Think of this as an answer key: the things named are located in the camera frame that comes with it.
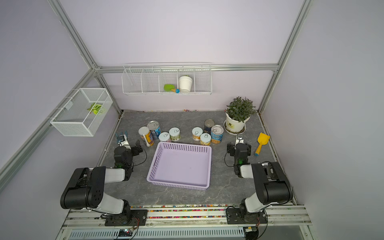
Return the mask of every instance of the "gray countertop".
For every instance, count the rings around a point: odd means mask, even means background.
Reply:
[[[253,179],[239,178],[233,172],[232,167],[224,164],[224,155],[227,150],[227,143],[235,143],[236,136],[224,132],[223,141],[220,144],[211,144],[212,163],[210,185],[206,191],[179,189],[153,185],[147,182],[147,174],[156,151],[159,140],[156,139],[151,147],[146,147],[138,130],[151,120],[159,122],[161,131],[168,132],[172,127],[178,127],[181,132],[179,143],[200,144],[192,139],[193,127],[204,127],[204,121],[211,118],[216,124],[223,125],[225,120],[224,111],[201,111],[201,112],[125,112],[118,132],[128,132],[128,142],[134,145],[137,139],[140,139],[142,147],[147,152],[147,160],[134,167],[131,178],[125,182],[114,182],[106,184],[105,193],[119,198],[126,199],[131,205],[171,205],[171,204],[239,204],[243,198],[251,196],[255,192]],[[263,131],[260,121],[256,115],[253,115],[246,123],[246,131],[243,136],[245,142],[251,144],[252,154],[248,157],[250,163],[263,161],[274,161],[269,145],[262,147],[261,153],[255,157],[253,153],[258,146],[257,138]],[[113,150],[117,147],[116,139],[113,139],[104,166],[113,167]],[[135,156],[133,161],[138,164],[145,159],[145,153]],[[233,157],[226,156],[228,165],[233,165]]]

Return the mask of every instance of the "wall-mounted wire shelf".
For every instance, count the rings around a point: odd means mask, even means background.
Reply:
[[[169,95],[177,94],[164,91],[165,84],[179,88],[179,77],[192,78],[189,93],[178,94],[212,94],[212,71],[210,63],[198,65],[167,65],[158,63],[124,64],[121,76],[123,93],[126,95]]]
[[[64,136],[93,137],[112,105],[105,88],[79,88],[51,120]]]

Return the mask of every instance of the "tin can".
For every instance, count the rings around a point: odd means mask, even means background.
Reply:
[[[211,142],[215,144],[221,143],[221,140],[223,139],[223,133],[224,133],[224,128],[220,125],[214,125],[211,128]]]
[[[170,135],[167,132],[162,132],[159,135],[159,140],[162,142],[170,142]]]
[[[200,135],[203,134],[201,127],[194,127],[192,129],[192,138],[195,141],[200,141]]]
[[[170,139],[172,141],[178,141],[180,139],[180,129],[173,127],[169,130]]]
[[[139,134],[140,134],[140,137],[141,139],[143,140],[143,142],[147,145],[144,137],[147,139],[147,142],[149,143],[150,146],[153,145],[154,141],[153,141],[153,137],[152,137],[152,134],[151,132],[149,131],[149,128],[148,127],[141,127],[139,129]]]
[[[212,126],[215,125],[215,121],[212,119],[208,118],[207,120],[204,121],[204,132],[211,134],[211,128]]]
[[[211,144],[211,135],[208,133],[203,133],[200,135],[200,144],[209,146]]]
[[[159,135],[160,135],[160,133],[161,133],[161,130],[160,130],[160,124],[159,124],[157,121],[150,121],[150,122],[147,124],[147,127],[148,127],[149,130],[151,131],[151,134],[152,134],[153,139],[158,139],[158,138],[159,138]]]

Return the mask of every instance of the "purple basket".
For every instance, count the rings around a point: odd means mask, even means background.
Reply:
[[[211,175],[210,146],[160,142],[148,172],[155,185],[206,190]]]

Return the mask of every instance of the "yellow toy shovel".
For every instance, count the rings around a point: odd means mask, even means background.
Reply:
[[[259,156],[260,151],[262,150],[262,146],[266,145],[268,143],[269,138],[270,138],[270,136],[268,136],[262,132],[260,133],[259,138],[257,139],[257,141],[259,142],[259,146],[256,149],[255,156]]]

